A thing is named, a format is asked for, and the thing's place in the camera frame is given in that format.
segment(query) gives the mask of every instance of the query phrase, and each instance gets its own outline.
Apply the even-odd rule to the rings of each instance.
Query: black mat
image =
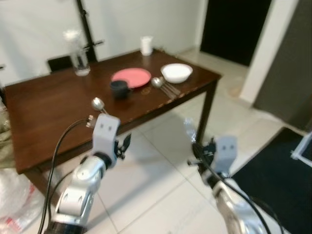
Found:
[[[312,234],[312,168],[293,160],[290,153],[301,139],[283,129],[233,178],[248,195],[271,206],[291,234]],[[311,160],[312,143],[303,156]]]

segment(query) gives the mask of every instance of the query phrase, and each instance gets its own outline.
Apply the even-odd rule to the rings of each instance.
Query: black mug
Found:
[[[129,89],[128,83],[123,80],[112,81],[110,87],[116,99],[127,98],[128,94],[132,91]]]

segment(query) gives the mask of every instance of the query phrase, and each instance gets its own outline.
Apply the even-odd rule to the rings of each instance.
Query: wooden table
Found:
[[[104,101],[109,114],[120,118],[119,133],[123,133],[206,92],[197,133],[197,140],[201,141],[219,74],[189,64],[193,73],[186,82],[174,85],[181,91],[176,99],[170,100],[161,90],[149,88],[150,84],[135,89],[128,99],[112,98],[109,82],[116,71],[140,67],[152,77],[159,77],[161,67],[168,63],[189,64],[157,50],[149,57],[137,51],[93,63],[90,74],[85,77],[77,77],[73,69],[67,69],[5,87],[17,172],[25,174],[45,194],[47,179],[42,173],[50,169],[60,135],[74,121],[98,115],[91,107],[94,97]],[[61,145],[57,165],[91,147],[92,130],[84,126],[75,128]]]

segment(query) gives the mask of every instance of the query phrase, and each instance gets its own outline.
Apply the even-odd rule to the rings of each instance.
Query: gray wall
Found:
[[[312,0],[300,0],[254,103],[300,129],[312,110]]]

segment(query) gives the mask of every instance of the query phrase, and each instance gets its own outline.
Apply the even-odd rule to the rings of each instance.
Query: pink plate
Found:
[[[128,68],[116,72],[112,81],[124,80],[129,88],[137,88],[147,84],[151,79],[151,73],[142,68]]]

